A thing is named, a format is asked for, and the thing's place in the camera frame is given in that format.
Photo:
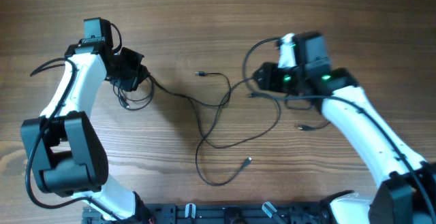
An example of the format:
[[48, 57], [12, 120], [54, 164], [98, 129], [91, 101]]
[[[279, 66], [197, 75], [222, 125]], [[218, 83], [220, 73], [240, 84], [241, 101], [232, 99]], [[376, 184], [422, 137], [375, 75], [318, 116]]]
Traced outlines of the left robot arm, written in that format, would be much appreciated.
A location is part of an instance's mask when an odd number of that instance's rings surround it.
[[40, 208], [85, 202], [107, 223], [154, 223], [139, 195], [109, 175], [106, 151], [89, 120], [103, 82], [131, 92], [150, 76], [142, 54], [113, 44], [115, 28], [103, 18], [84, 20], [84, 37], [77, 44], [32, 71], [65, 68], [50, 103], [21, 125], [28, 157], [25, 188]]

